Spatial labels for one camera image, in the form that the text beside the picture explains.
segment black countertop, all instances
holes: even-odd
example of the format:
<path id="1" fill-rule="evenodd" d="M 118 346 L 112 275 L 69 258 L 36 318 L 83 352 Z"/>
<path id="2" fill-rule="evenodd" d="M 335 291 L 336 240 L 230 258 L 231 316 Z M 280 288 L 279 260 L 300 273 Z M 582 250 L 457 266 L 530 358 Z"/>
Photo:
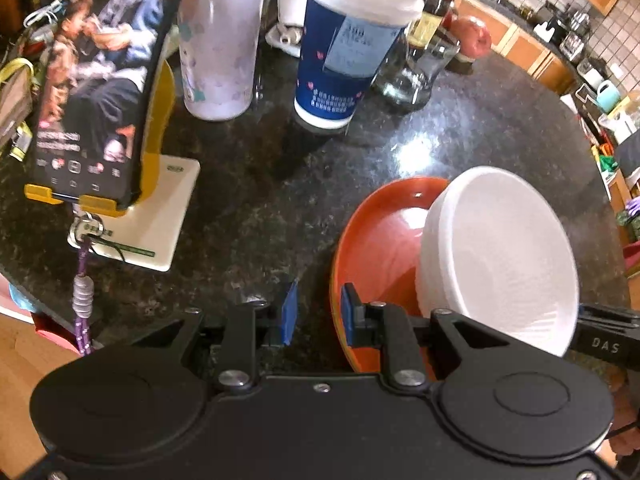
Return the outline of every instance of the black countertop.
<path id="1" fill-rule="evenodd" d="M 538 43 L 543 45 L 545 48 L 548 48 L 551 52 L 553 52 L 559 59 L 564 63 L 564 65 L 571 70 L 574 74 L 574 77 L 578 81 L 582 81 L 582 77 L 578 74 L 578 71 L 573 63 L 567 59 L 567 57 L 562 53 L 562 51 L 555 46 L 553 43 L 549 43 L 548 41 L 543 40 L 533 31 L 533 25 L 531 25 L 527 20 L 525 20 L 521 15 L 513 12 L 508 7 L 497 3 L 495 0 L 478 0 L 479 2 L 485 4 L 487 7 L 491 7 L 493 10 L 497 10 L 501 15 L 505 18 L 508 18 L 513 23 L 515 23 L 518 27 L 524 30 L 527 34 L 531 35 L 536 39 Z"/>
<path id="2" fill-rule="evenodd" d="M 341 370 L 328 309 L 328 275 L 340 232 L 358 204 L 387 182 L 453 178 L 490 164 L 513 171 L 550 202 L 575 253 L 583 301 L 627 306 L 614 217 L 589 146 L 549 90 L 496 54 L 474 73 L 442 74 L 426 108 L 390 114 L 370 93 L 346 137 L 309 138 L 288 124 L 296 61 L 265 47 L 264 97 L 240 118 L 206 123 L 178 101 L 163 152 L 202 165 L 166 272 L 91 258 L 95 304 L 109 344 L 187 306 L 209 313 L 270 298 L 300 279 L 293 345 L 275 351 L 281 370 Z M 0 272 L 45 313 L 71 326 L 76 252 L 66 243 L 70 207 L 25 199 L 28 168 L 0 160 Z"/>

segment yellow label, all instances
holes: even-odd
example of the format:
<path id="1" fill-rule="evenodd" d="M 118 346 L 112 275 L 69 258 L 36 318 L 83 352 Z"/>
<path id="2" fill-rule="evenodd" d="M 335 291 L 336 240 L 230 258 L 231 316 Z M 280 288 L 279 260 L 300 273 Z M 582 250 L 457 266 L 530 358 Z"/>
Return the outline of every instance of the yellow label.
<path id="1" fill-rule="evenodd" d="M 441 16 L 434 16 L 428 12 L 423 12 L 422 17 L 415 23 L 408 35 L 409 41 L 413 44 L 426 46 L 431 41 L 431 38 L 433 38 L 441 21 Z"/>

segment phone screen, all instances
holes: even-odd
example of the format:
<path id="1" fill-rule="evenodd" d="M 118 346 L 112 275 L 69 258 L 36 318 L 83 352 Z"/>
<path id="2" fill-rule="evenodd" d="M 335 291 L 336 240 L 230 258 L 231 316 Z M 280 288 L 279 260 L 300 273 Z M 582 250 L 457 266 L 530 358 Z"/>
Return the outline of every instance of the phone screen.
<path id="1" fill-rule="evenodd" d="M 37 184 L 129 205 L 139 191 L 153 78 L 180 0 L 69 0 L 50 51 Z"/>

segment wooden floor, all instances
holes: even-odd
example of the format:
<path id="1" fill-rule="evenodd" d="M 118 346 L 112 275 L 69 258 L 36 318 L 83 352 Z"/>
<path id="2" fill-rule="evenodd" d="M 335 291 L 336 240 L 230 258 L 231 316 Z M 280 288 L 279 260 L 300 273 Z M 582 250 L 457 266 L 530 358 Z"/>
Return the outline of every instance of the wooden floor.
<path id="1" fill-rule="evenodd" d="M 77 356 L 0 316 L 0 470 L 17 477 L 44 454 L 29 418 L 29 398 L 40 378 Z"/>

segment white cable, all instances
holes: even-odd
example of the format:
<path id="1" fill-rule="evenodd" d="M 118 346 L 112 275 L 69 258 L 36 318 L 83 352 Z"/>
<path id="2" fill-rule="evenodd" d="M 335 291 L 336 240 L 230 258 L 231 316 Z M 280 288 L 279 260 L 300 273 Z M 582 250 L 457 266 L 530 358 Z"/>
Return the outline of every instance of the white cable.
<path id="1" fill-rule="evenodd" d="M 55 23 L 58 18 L 56 17 L 56 12 L 62 9 L 62 0 L 54 0 L 48 6 L 44 6 L 41 9 L 34 10 L 31 14 L 29 14 L 22 24 L 24 28 L 29 28 L 34 23 L 39 22 L 43 18 L 47 18 L 49 23 Z"/>

